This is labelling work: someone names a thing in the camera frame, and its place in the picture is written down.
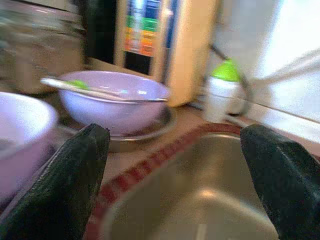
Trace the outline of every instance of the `sink basin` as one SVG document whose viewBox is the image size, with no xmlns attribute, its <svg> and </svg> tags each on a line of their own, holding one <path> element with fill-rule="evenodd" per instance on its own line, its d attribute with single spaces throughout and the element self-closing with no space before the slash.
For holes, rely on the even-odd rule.
<svg viewBox="0 0 320 240">
<path fill-rule="evenodd" d="M 278 239 L 238 136 L 207 134 L 166 164 L 112 205 L 101 239 Z"/>
</svg>

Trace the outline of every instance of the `lavender bowl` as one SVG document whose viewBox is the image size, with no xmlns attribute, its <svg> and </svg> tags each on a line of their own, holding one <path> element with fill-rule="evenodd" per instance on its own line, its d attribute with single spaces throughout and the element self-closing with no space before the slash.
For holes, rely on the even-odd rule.
<svg viewBox="0 0 320 240">
<path fill-rule="evenodd" d="M 60 77 L 81 80 L 90 87 L 119 93 L 124 99 L 167 98 L 168 89 L 144 77 L 110 71 L 76 71 Z M 164 109 L 164 102 L 123 102 L 60 90 L 62 102 L 73 119 L 82 124 L 99 124 L 112 136 L 125 136 L 149 126 Z"/>
<path fill-rule="evenodd" d="M 0 208 L 47 160 L 58 115 L 46 102 L 0 92 Z"/>
</svg>

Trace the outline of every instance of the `glass jar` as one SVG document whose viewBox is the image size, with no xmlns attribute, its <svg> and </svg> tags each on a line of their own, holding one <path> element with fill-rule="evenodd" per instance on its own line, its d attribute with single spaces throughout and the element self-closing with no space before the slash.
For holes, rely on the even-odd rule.
<svg viewBox="0 0 320 240">
<path fill-rule="evenodd" d="M 22 93 L 55 91 L 40 83 L 56 76 L 83 69 L 83 40 L 78 34 L 80 17 L 62 10 L 5 0 L 0 31 L 5 42 L 6 77 Z M 36 68 L 38 65 L 47 72 Z"/>
</svg>

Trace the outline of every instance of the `bowl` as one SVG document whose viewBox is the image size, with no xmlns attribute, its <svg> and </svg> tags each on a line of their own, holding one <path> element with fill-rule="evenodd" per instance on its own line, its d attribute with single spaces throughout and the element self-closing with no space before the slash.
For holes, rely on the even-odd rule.
<svg viewBox="0 0 320 240">
<path fill-rule="evenodd" d="M 0 92 L 0 207 L 7 204 L 50 153 L 58 115 L 46 102 Z"/>
<path fill-rule="evenodd" d="M 65 81 L 81 80 L 90 87 L 102 87 L 119 93 L 124 99 L 167 98 L 168 89 L 144 77 L 111 71 L 76 71 L 59 77 Z M 60 90 L 62 102 L 71 117 L 84 125 L 108 128 L 112 136 L 125 136 L 149 126 L 161 113 L 164 102 L 124 102 Z"/>
</svg>

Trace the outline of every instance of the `green bottle cap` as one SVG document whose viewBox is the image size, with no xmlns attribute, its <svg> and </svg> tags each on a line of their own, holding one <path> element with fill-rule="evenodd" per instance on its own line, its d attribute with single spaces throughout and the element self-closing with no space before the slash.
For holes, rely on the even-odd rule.
<svg viewBox="0 0 320 240">
<path fill-rule="evenodd" d="M 211 76 L 228 82 L 240 82 L 237 66 L 231 59 L 225 60 L 220 66 L 214 69 Z"/>
</svg>

